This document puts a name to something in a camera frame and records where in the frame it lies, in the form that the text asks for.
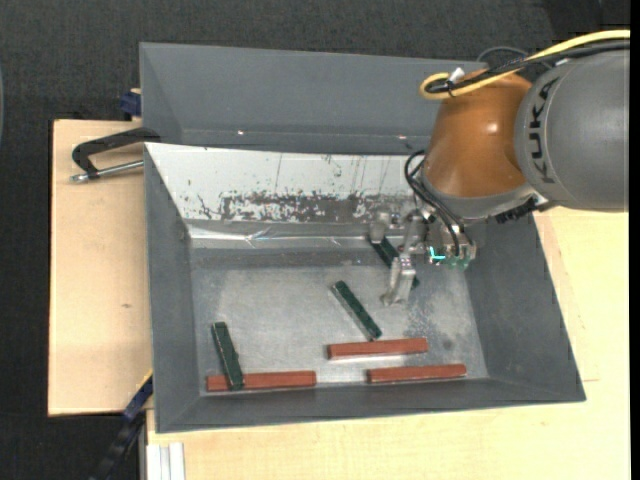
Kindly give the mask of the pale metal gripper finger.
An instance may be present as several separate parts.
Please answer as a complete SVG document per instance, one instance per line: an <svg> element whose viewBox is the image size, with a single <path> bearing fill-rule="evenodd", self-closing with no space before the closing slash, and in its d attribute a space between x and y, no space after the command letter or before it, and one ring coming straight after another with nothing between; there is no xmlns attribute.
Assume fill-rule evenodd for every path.
<svg viewBox="0 0 640 480"><path fill-rule="evenodd" d="M378 211L369 225L369 240L373 244L380 244L391 226L391 213Z"/></svg>
<svg viewBox="0 0 640 480"><path fill-rule="evenodd" d="M381 296L386 306L402 304L408 301L414 281L416 269L410 256L400 255L391 262L387 289Z"/></svg>

